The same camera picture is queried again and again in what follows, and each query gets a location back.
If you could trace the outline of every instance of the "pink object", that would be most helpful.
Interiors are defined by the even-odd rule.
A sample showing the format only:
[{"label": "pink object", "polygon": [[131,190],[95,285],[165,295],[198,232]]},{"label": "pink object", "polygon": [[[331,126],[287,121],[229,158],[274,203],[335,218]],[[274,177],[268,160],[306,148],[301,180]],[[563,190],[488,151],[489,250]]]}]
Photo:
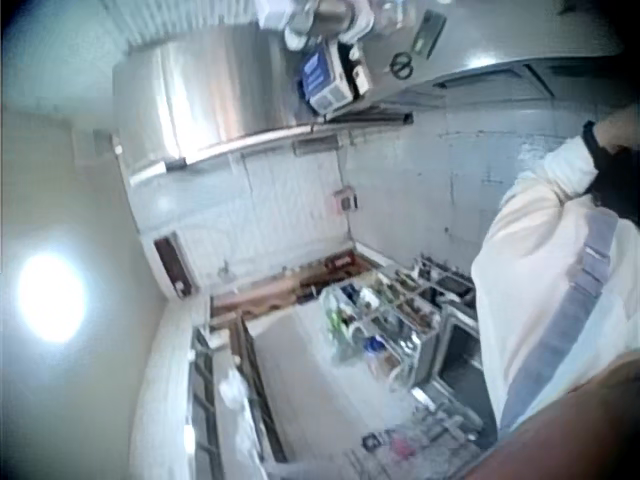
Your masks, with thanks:
[{"label": "pink object", "polygon": [[391,438],[391,451],[402,460],[406,460],[416,454],[416,449],[411,446],[406,438],[396,435]]}]

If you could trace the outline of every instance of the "person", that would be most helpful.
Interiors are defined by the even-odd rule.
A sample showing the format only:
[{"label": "person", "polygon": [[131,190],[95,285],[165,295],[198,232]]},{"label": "person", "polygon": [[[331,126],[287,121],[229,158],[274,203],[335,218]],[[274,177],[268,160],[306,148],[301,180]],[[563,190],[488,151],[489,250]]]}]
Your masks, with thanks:
[{"label": "person", "polygon": [[[575,408],[596,421],[590,402],[602,392],[595,379],[640,348],[639,144],[638,104],[588,122],[581,136],[517,178],[472,265],[484,375],[503,448],[515,437],[512,447],[522,445],[531,427],[518,427],[531,419],[536,430],[539,415],[547,426],[549,418],[562,424],[558,412]],[[640,357],[622,358],[637,383]],[[637,385],[630,391],[626,400]]]}]

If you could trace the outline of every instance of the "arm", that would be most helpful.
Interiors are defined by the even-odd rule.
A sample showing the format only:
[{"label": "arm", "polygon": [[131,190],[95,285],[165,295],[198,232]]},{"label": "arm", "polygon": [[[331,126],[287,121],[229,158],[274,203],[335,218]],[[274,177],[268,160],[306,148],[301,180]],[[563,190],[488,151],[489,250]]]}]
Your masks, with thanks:
[{"label": "arm", "polygon": [[544,235],[557,223],[563,204],[579,197],[613,161],[612,154],[640,144],[640,105],[615,112],[593,127],[593,135],[568,140],[532,171],[522,173],[502,200],[487,241],[521,229]]}]

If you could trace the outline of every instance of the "white tile wall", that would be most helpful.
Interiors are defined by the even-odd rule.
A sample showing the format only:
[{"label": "white tile wall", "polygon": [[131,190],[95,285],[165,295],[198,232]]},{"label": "white tile wall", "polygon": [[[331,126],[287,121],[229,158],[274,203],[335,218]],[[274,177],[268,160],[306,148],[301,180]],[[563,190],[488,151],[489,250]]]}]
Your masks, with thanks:
[{"label": "white tile wall", "polygon": [[609,112],[546,100],[466,105],[357,139],[340,161],[360,203],[351,233],[400,263],[422,251],[469,271],[517,174]]},{"label": "white tile wall", "polygon": [[150,263],[172,295],[154,239],[177,232],[196,283],[225,289],[218,277],[225,260],[241,282],[349,246],[347,218],[333,209],[332,194],[341,187],[335,152],[296,157],[281,149],[233,169],[225,164],[166,175],[129,197]]}]

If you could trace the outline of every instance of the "scissors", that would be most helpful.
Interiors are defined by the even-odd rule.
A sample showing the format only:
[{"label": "scissors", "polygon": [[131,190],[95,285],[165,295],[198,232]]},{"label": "scissors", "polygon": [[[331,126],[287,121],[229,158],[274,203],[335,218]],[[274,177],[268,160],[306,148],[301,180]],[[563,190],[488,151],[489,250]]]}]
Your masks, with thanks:
[{"label": "scissors", "polygon": [[408,52],[398,52],[389,63],[389,71],[398,80],[407,80],[413,75],[413,59]]}]

